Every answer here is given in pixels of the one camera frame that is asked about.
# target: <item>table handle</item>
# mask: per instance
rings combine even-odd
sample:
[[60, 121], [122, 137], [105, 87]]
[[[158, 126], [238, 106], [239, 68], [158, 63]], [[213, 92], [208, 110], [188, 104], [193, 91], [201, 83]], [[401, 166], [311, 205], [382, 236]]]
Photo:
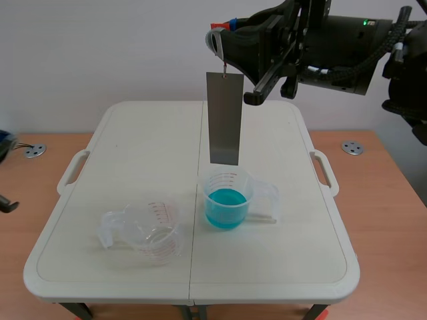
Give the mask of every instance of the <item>table handle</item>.
[[70, 180], [73, 177], [75, 177], [77, 170], [80, 168], [81, 162], [83, 160], [86, 161], [86, 159], [89, 157], [90, 153], [91, 152], [89, 150], [80, 150], [71, 159], [67, 169], [65, 170], [64, 174], [62, 175], [61, 180], [59, 180], [59, 182], [58, 182], [58, 186], [56, 187], [56, 190], [58, 191], [59, 195], [62, 194], [65, 187], [69, 184]]
[[336, 181], [334, 172], [332, 171], [328, 158], [325, 156], [323, 152], [319, 150], [311, 151], [310, 155], [312, 156], [312, 158], [319, 161], [319, 164], [320, 164], [320, 167], [322, 168], [322, 172], [325, 176], [326, 182], [329, 185], [331, 194], [333, 197], [335, 197], [338, 194], [338, 192], [340, 192], [340, 186]]

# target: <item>metal strip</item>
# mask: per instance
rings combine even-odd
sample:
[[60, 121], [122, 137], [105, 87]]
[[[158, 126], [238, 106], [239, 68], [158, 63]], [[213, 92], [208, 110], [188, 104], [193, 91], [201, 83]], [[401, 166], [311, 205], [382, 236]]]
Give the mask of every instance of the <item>metal strip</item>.
[[239, 164], [244, 76], [206, 73], [211, 163]]

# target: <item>cup handle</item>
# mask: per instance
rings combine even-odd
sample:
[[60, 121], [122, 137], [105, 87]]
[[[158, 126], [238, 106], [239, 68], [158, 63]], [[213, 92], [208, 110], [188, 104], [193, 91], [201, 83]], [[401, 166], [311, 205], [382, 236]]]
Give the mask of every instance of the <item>cup handle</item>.
[[[261, 199], [267, 199], [270, 205], [270, 211], [265, 212]], [[258, 209], [257, 212], [251, 212], [251, 208]], [[279, 211], [279, 190], [278, 188], [264, 181], [254, 181], [254, 200], [250, 205], [250, 212], [246, 215], [245, 221], [258, 223], [277, 223]]]
[[111, 211], [101, 218], [101, 226], [97, 229], [97, 235], [104, 249], [110, 248], [113, 243], [113, 231], [123, 227], [125, 211]]

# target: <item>table leg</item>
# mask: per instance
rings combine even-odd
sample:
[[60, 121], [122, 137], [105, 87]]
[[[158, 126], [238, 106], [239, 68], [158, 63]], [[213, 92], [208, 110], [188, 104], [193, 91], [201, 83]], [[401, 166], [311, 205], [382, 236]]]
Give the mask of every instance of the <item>table leg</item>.
[[92, 320], [92, 312], [84, 303], [60, 303], [60, 305], [78, 316], [81, 320]]
[[180, 311], [183, 320], [193, 320], [193, 315], [191, 314], [191, 310], [187, 305], [176, 305]]
[[313, 305], [302, 320], [315, 320], [329, 305]]
[[199, 311], [199, 320], [207, 320], [207, 305], [198, 305], [197, 310]]

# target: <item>plastic measuring cup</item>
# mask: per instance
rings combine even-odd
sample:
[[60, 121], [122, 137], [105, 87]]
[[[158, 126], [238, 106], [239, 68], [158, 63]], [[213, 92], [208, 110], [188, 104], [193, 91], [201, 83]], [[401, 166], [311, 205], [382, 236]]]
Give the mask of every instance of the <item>plastic measuring cup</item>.
[[179, 232], [178, 209], [164, 196], [146, 196], [123, 211], [112, 211], [101, 218], [97, 234], [108, 249], [114, 243], [113, 233], [140, 252], [153, 264], [170, 262], [179, 255], [183, 237]]
[[279, 191], [275, 185], [257, 181], [241, 167], [222, 165], [203, 182], [205, 215], [221, 229], [233, 229], [245, 219], [276, 223]]

